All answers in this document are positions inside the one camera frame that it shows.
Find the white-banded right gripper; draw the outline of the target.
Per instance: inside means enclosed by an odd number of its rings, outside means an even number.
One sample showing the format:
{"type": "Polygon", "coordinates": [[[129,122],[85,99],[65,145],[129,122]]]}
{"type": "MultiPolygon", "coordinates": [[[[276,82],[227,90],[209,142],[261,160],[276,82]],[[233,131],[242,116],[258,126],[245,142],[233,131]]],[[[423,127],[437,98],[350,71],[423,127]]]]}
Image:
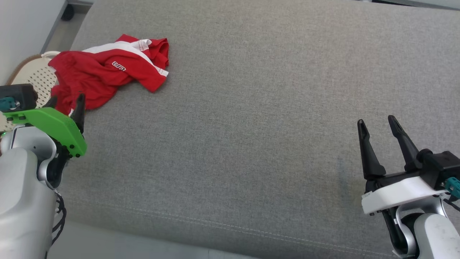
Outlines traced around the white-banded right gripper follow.
{"type": "MultiPolygon", "coordinates": [[[[395,116],[388,116],[389,125],[393,136],[398,140],[404,156],[404,169],[406,172],[418,171],[422,168],[421,162],[416,158],[419,150],[412,142],[395,116]]],[[[365,122],[358,120],[358,138],[361,151],[363,177],[366,179],[365,193],[362,195],[362,209],[364,214],[376,213],[379,210],[394,208],[404,204],[422,202],[434,195],[441,195],[446,190],[434,190],[421,177],[410,177],[385,187],[376,187],[373,179],[386,175],[386,169],[375,155],[370,143],[370,134],[365,122]]]]}

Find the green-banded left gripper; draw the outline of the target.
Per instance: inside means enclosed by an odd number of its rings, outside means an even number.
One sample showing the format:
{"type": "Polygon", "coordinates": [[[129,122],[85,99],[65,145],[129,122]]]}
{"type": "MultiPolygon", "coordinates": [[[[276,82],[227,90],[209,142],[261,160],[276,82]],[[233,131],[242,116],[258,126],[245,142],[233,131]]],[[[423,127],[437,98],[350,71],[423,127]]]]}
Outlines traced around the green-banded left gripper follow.
{"type": "Polygon", "coordinates": [[[57,97],[51,96],[43,108],[3,113],[13,124],[30,123],[57,142],[66,146],[74,157],[86,154],[87,143],[83,137],[86,114],[86,96],[80,94],[75,102],[72,118],[54,109],[57,97]]]}

